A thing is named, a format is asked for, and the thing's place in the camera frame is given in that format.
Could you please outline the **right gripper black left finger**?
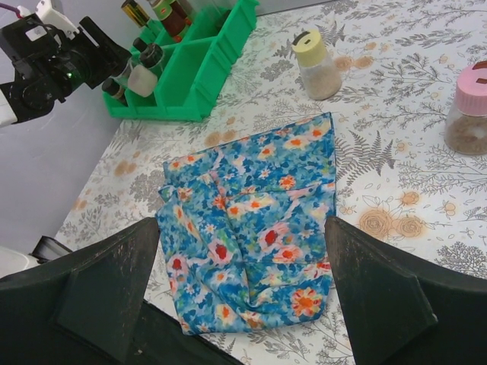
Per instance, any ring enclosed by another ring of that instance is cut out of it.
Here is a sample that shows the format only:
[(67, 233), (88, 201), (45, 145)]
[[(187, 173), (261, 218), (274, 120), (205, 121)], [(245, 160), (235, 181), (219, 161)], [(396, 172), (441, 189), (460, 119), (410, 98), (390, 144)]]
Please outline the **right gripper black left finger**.
[(147, 217), (1, 280), (3, 364), (233, 364), (145, 299), (158, 250)]

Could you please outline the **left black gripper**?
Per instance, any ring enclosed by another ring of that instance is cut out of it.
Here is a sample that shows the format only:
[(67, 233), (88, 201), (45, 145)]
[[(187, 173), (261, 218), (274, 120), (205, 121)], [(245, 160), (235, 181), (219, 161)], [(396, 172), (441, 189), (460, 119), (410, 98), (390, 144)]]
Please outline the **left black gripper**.
[(82, 84), (94, 89), (117, 76), (131, 57), (90, 17), (83, 17), (78, 37), (66, 38), (57, 50), (56, 85), (60, 90), (77, 90)]

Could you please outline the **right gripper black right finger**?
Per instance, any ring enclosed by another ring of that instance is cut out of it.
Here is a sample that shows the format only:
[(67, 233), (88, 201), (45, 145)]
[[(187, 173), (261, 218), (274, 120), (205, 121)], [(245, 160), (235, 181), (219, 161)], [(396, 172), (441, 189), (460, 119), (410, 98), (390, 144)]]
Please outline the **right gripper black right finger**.
[(326, 249), (357, 364), (484, 364), (486, 281), (443, 268), (338, 217)]

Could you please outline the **black-cap white powder shaker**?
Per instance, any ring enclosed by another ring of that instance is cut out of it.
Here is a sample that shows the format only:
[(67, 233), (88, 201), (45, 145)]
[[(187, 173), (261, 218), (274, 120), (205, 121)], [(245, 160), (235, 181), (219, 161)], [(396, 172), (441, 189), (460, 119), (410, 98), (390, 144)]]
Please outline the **black-cap white powder shaker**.
[(122, 86), (140, 97), (153, 94), (159, 77), (163, 73), (164, 51), (155, 43), (147, 43), (148, 50), (130, 58), (125, 68), (114, 77)]

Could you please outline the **yellow-label spice tube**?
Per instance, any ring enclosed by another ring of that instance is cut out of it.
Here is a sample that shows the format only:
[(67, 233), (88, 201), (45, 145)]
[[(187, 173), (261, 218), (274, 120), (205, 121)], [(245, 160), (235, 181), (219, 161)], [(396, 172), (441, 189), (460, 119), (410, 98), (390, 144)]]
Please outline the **yellow-label spice tube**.
[(148, 25), (150, 17), (136, 0), (125, 0), (121, 9), (139, 28)]

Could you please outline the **red sauce bottle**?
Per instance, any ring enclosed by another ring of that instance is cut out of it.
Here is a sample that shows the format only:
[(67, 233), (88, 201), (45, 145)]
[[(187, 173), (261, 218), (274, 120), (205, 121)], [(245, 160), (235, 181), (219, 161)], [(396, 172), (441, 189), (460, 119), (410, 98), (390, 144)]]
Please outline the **red sauce bottle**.
[(174, 42), (180, 43), (188, 33), (192, 21), (178, 1), (148, 0), (156, 18)]

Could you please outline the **pink-cap spice shaker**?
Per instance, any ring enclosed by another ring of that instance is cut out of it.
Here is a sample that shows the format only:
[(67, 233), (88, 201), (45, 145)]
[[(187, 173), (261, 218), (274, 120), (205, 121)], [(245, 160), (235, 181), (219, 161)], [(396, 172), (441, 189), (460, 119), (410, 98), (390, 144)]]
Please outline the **pink-cap spice shaker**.
[(460, 154), (486, 154), (486, 61), (469, 65), (459, 74), (444, 141)]

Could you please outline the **yellow-cap spice shaker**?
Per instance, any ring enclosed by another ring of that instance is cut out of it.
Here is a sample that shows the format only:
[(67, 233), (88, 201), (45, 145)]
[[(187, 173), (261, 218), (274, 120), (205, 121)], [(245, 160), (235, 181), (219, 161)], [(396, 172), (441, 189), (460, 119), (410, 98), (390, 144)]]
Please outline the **yellow-cap spice shaker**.
[(318, 30), (305, 30), (291, 44), (304, 89), (313, 100), (326, 100), (342, 86), (338, 68), (334, 64)]

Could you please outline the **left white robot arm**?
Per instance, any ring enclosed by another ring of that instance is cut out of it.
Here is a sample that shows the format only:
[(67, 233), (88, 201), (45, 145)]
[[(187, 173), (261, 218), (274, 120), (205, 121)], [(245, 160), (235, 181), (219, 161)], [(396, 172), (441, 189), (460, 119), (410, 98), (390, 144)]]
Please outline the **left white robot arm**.
[(14, 80), (1, 85), (1, 125), (38, 119), (86, 84), (98, 87), (126, 67), (130, 52), (90, 17), (79, 27), (58, 11), (20, 16), (1, 28), (1, 49), (14, 67)]

